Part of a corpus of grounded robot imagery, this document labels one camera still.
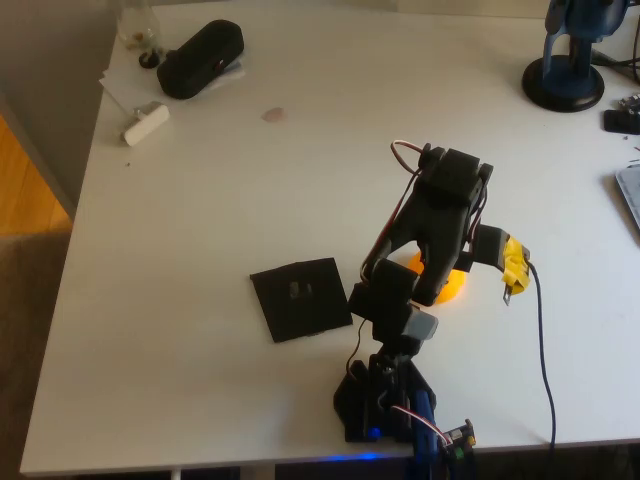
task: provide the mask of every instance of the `orange object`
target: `orange object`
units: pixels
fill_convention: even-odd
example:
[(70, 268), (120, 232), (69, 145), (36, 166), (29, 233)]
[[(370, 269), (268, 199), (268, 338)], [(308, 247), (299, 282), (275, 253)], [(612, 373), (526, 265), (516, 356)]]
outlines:
[[(420, 261), (419, 252), (411, 257), (411, 260), (409, 261), (409, 268), (418, 275), (422, 274), (424, 271), (424, 265)], [(464, 285), (466, 276), (467, 274), (465, 272), (461, 272), (460, 270), (451, 270), (449, 278), (447, 278), (447, 283), (442, 287), (440, 295), (436, 298), (436, 303), (448, 302), (454, 298), (462, 288), (462, 285)]]

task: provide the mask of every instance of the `yellow tape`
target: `yellow tape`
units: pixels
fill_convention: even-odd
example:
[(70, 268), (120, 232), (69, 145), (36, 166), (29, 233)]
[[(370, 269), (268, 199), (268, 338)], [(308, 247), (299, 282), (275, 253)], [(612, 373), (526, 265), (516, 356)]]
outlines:
[(529, 265), (524, 258), (522, 244), (509, 237), (504, 251), (504, 275), (502, 281), (511, 287), (511, 295), (524, 292), (529, 286)]

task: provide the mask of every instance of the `black cable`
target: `black cable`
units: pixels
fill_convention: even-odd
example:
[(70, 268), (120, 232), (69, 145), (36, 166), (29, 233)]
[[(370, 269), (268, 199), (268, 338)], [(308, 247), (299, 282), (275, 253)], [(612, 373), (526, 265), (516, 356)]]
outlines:
[(547, 367), (544, 361), (544, 335), (542, 331), (542, 290), (540, 288), (540, 279), (538, 278), (538, 271), (533, 263), (527, 260), (529, 269), (533, 274), (533, 279), (536, 282), (536, 291), (538, 292), (538, 339), (540, 344), (540, 369), (542, 370), (542, 380), (544, 380), (544, 388), (547, 390), (547, 397), (549, 397), (549, 407), (551, 408), (551, 442), (549, 443), (549, 463), (547, 465), (547, 473), (549, 472), (551, 462), (553, 460), (553, 453), (556, 447), (556, 408), (553, 404), (553, 396), (551, 395), (551, 389), (549, 388), (549, 380), (547, 380)]
[(640, 83), (640, 79), (638, 79), (638, 36), (640, 36), (640, 15), (638, 16), (638, 25), (636, 25), (636, 36), (633, 39), (633, 78), (635, 78), (636, 83)]
[(353, 353), (351, 354), (351, 356), (347, 359), (347, 375), (349, 375), (351, 378), (353, 378), (355, 381), (358, 381), (358, 379), (355, 377), (355, 375), (353, 373), (351, 373), (351, 360), (353, 359), (353, 357), (356, 356), (356, 353), (358, 353), (358, 349), (360, 348), (360, 332), (362, 332), (362, 326), (364, 325), (364, 322), (366, 322), (367, 319), (365, 318), (364, 320), (362, 320), (362, 323), (360, 324), (360, 328), (358, 328), (358, 343), (356, 343), (356, 348), (353, 350)]
[(636, 33), (633, 41), (633, 57), (629, 60), (621, 60), (619, 62), (610, 62), (604, 59), (595, 60), (592, 63), (594, 65), (602, 66), (602, 67), (628, 67), (631, 69), (633, 73), (633, 78), (635, 81), (640, 84), (640, 77), (638, 76), (638, 39), (640, 39), (640, 16), (638, 16), (638, 23), (636, 25)]

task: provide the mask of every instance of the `robotic arm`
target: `robotic arm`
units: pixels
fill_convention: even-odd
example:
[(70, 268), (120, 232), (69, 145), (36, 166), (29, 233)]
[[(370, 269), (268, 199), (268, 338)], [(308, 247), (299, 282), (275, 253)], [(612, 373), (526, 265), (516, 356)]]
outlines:
[[(420, 431), (415, 422), (411, 425), (410, 417), (401, 411), (420, 409), (420, 415), (433, 418), (436, 404), (435, 394), (411, 357), (433, 336), (438, 320), (415, 304), (432, 305), (451, 270), (468, 272), (474, 262), (503, 272), (507, 303), (511, 294), (528, 286), (528, 250), (503, 230), (479, 221), (492, 171), (491, 165), (456, 150), (431, 149), (429, 144), (422, 150), (412, 177), (413, 190), (367, 255), (362, 281), (349, 299), (351, 311), (372, 322), (373, 338), (382, 347), (371, 355), (368, 369), (360, 361), (348, 364), (334, 395), (347, 441), (375, 441), (384, 436), (411, 441), (416, 458), (427, 464), (438, 456), (439, 446), (445, 452), (453, 451), (450, 433), (451, 443), (438, 441), (433, 432)], [(387, 258), (412, 241), (420, 248), (425, 265), (420, 275)], [(470, 422), (456, 431), (464, 432), (458, 443), (470, 444)]]

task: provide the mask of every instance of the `wire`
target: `wire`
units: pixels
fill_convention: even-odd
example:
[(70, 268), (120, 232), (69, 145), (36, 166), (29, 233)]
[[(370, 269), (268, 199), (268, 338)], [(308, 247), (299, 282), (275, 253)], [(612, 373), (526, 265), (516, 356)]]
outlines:
[(638, 25), (636, 26), (636, 36), (633, 39), (633, 78), (635, 78), (636, 83), (640, 83), (640, 79), (638, 78), (638, 36), (640, 36), (640, 16), (638, 16)]
[(556, 408), (553, 404), (553, 396), (551, 395), (551, 389), (549, 388), (549, 380), (547, 380), (547, 367), (544, 361), (544, 335), (542, 331), (542, 290), (540, 288), (540, 279), (538, 278), (538, 271), (533, 263), (527, 260), (529, 269), (533, 274), (533, 278), (536, 282), (536, 291), (538, 292), (538, 338), (540, 344), (540, 369), (542, 370), (542, 380), (544, 380), (544, 388), (547, 390), (547, 397), (549, 398), (549, 407), (551, 408), (551, 442), (549, 443), (549, 463), (547, 468), (551, 466), (553, 460), (553, 453), (556, 447)]
[(640, 68), (640, 66), (638, 66), (638, 61), (640, 60), (640, 58), (638, 58), (637, 56), (638, 39), (640, 39), (640, 16), (638, 16), (638, 24), (636, 25), (636, 33), (635, 33), (635, 38), (633, 40), (633, 57), (630, 58), (629, 60), (621, 60), (619, 62), (611, 62), (605, 59), (600, 59), (600, 60), (594, 61), (593, 64), (603, 66), (603, 67), (628, 67), (631, 69), (631, 72), (633, 73), (633, 78), (635, 79), (635, 81), (640, 84), (640, 77), (638, 76), (638, 68)]
[(416, 152), (419, 152), (420, 154), (422, 154), (422, 149), (420, 147), (418, 147), (417, 145), (414, 145), (413, 143), (405, 142), (404, 140), (394, 140), (393, 142), (391, 142), (391, 151), (393, 152), (393, 156), (396, 157), (396, 160), (398, 160), (398, 163), (400, 163), (400, 165), (402, 165), (402, 167), (405, 170), (407, 170), (409, 173), (411, 173), (411, 179), (409, 180), (409, 183), (407, 184), (407, 188), (404, 189), (404, 193), (402, 194), (402, 197), (400, 197), (400, 200), (398, 201), (398, 204), (393, 209), (393, 212), (391, 212), (391, 216), (387, 220), (387, 223), (385, 223), (384, 227), (382, 227), (382, 230), (380, 231), (380, 234), (378, 235), (378, 238), (376, 239), (375, 243), (373, 244), (373, 247), (371, 248), (371, 250), (369, 251), (369, 253), (365, 257), (364, 262), (362, 262), (362, 266), (360, 267), (360, 279), (365, 283), (367, 283), (368, 280), (364, 275), (364, 270), (365, 270), (365, 268), (367, 266), (367, 261), (369, 260), (369, 257), (376, 250), (376, 248), (378, 247), (378, 244), (380, 243), (382, 238), (384, 238), (386, 233), (391, 228), (391, 225), (395, 221), (396, 216), (398, 215), (398, 212), (400, 211), (400, 208), (402, 207), (402, 202), (404, 202), (404, 198), (407, 196), (407, 193), (409, 192), (409, 189), (411, 188), (411, 185), (413, 184), (414, 180), (418, 177), (418, 175), (420, 175), (420, 172), (421, 172), (421, 170), (419, 168), (417, 170), (413, 170), (413, 169), (411, 169), (411, 167), (409, 167), (409, 165), (407, 165), (407, 163), (403, 160), (403, 158), (400, 156), (400, 154), (396, 150), (396, 147), (395, 147), (396, 145), (403, 145), (405, 147), (408, 147), (408, 148), (410, 148), (412, 150), (415, 150)]
[(487, 196), (489, 195), (489, 192), (487, 190), (487, 186), (486, 185), (484, 186), (482, 191), (484, 192), (484, 195), (482, 197), (482, 202), (480, 203), (480, 206), (478, 207), (478, 212), (476, 213), (476, 216), (473, 219), (473, 223), (471, 224), (471, 227), (469, 227), (469, 236), (468, 236), (467, 240), (468, 240), (469, 245), (471, 246), (471, 248), (473, 248), (473, 241), (476, 238), (476, 229), (478, 228), (478, 225), (480, 224), (480, 218), (482, 217), (482, 211), (484, 210), (484, 206), (487, 204)]
[(435, 434), (438, 435), (438, 437), (440, 437), (440, 439), (444, 442), (445, 445), (451, 445), (453, 443), (453, 442), (449, 441), (447, 439), (447, 437), (444, 436), (444, 433), (442, 433), (442, 430), (440, 430), (438, 427), (436, 427), (433, 423), (431, 423), (426, 418), (418, 415), (416, 412), (413, 412), (413, 411), (409, 410), (408, 408), (401, 407), (400, 405), (391, 405), (391, 408), (395, 408), (396, 410), (399, 410), (400, 412), (406, 413), (410, 417), (415, 418), (419, 422), (424, 423), (433, 432), (435, 432)]
[(369, 260), (369, 257), (374, 252), (374, 250), (378, 247), (378, 244), (380, 243), (382, 238), (384, 238), (386, 233), (389, 231), (389, 229), (391, 228), (391, 225), (393, 225), (393, 222), (395, 221), (396, 216), (398, 215), (398, 212), (400, 211), (400, 208), (402, 207), (402, 202), (404, 202), (404, 197), (407, 196), (407, 192), (411, 188), (411, 185), (413, 184), (413, 181), (416, 179), (416, 177), (418, 175), (420, 175), (421, 171), (422, 170), (416, 170), (414, 172), (414, 174), (411, 176), (411, 180), (409, 180), (409, 183), (407, 184), (407, 188), (404, 189), (404, 193), (402, 194), (402, 197), (400, 197), (400, 200), (398, 201), (398, 204), (396, 205), (396, 208), (393, 209), (393, 212), (391, 213), (391, 216), (389, 217), (389, 220), (387, 220), (387, 223), (385, 223), (384, 227), (380, 231), (380, 234), (378, 235), (378, 238), (376, 239), (376, 242), (373, 244), (373, 248), (371, 248), (371, 250), (367, 254), (364, 262), (362, 262), (362, 266), (360, 267), (360, 279), (363, 282), (365, 282), (365, 283), (368, 282), (368, 279), (364, 275), (364, 270), (365, 270), (365, 268), (367, 266), (367, 261)]
[(413, 143), (409, 143), (405, 140), (394, 140), (393, 142), (391, 142), (391, 151), (393, 152), (393, 156), (396, 157), (396, 160), (398, 160), (398, 163), (402, 165), (402, 168), (404, 168), (411, 174), (416, 173), (416, 171), (409, 165), (407, 165), (407, 162), (405, 162), (402, 156), (398, 153), (396, 145), (402, 145), (403, 147), (410, 148), (411, 150), (418, 152), (419, 154), (422, 154), (422, 149), (419, 146), (414, 145)]
[(351, 373), (351, 360), (353, 360), (353, 357), (356, 356), (356, 353), (358, 353), (358, 349), (360, 348), (360, 339), (362, 338), (360, 336), (360, 333), (362, 332), (362, 326), (366, 321), (367, 321), (366, 318), (362, 320), (362, 323), (360, 324), (360, 328), (358, 328), (358, 343), (356, 343), (356, 348), (353, 350), (353, 353), (351, 354), (351, 356), (347, 359), (347, 375), (353, 378), (356, 382), (358, 381), (358, 379), (353, 373)]

